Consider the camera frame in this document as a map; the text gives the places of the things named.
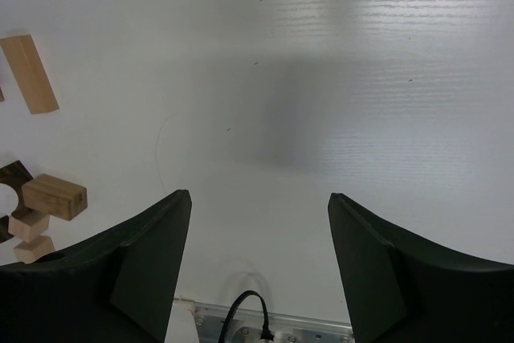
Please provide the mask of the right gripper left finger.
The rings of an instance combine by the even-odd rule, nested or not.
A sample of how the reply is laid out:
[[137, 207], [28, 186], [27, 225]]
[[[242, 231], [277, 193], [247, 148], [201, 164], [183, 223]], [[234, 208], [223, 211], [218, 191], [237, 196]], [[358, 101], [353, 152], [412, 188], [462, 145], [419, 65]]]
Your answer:
[[33, 263], [1, 267], [3, 342], [163, 342], [190, 224], [188, 190]]

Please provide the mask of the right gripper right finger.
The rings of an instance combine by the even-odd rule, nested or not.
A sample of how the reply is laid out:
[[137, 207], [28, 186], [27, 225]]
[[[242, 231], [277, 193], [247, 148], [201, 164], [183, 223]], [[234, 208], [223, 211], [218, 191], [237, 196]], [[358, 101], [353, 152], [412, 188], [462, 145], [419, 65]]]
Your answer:
[[328, 217], [356, 342], [511, 342], [513, 266], [452, 250], [332, 194]]

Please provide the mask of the light long wood block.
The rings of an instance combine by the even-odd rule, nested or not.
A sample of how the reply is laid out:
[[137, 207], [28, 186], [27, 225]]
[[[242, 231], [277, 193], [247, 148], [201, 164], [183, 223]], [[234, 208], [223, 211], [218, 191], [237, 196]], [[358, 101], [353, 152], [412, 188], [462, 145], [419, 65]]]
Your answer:
[[1, 39], [1, 48], [31, 114], [59, 109], [42, 60], [30, 35]]

